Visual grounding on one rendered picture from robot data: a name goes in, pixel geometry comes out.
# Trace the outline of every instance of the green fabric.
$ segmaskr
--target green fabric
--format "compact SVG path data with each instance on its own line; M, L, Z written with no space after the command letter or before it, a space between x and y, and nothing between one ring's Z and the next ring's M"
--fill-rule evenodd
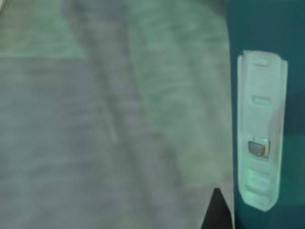
M61 15L61 0L8 0L0 33L0 57L85 57Z
M223 18L196 0L130 0L134 75L149 121L188 185L232 171L229 52Z

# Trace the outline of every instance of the black pointed object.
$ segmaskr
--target black pointed object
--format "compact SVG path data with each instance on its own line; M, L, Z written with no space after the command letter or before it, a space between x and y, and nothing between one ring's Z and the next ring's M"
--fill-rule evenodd
M215 188L201 229L233 229L229 207L219 188Z

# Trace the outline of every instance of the gray surface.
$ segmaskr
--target gray surface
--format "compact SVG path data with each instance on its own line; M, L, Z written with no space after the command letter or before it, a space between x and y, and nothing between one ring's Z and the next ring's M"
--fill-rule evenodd
M122 3L75 1L88 61L0 62L0 228L198 228L211 190L182 185L144 121Z

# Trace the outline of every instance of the blurry background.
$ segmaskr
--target blurry background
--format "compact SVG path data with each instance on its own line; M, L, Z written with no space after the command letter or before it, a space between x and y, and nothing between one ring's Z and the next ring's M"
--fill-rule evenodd
M219 0L8 0L0 227L197 229L232 201Z

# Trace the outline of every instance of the rectangular slot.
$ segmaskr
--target rectangular slot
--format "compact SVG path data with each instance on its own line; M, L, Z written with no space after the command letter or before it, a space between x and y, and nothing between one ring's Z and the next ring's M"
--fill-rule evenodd
M256 105L260 106L271 106L272 100L268 97L259 96L259 95L253 95L252 96L252 102Z

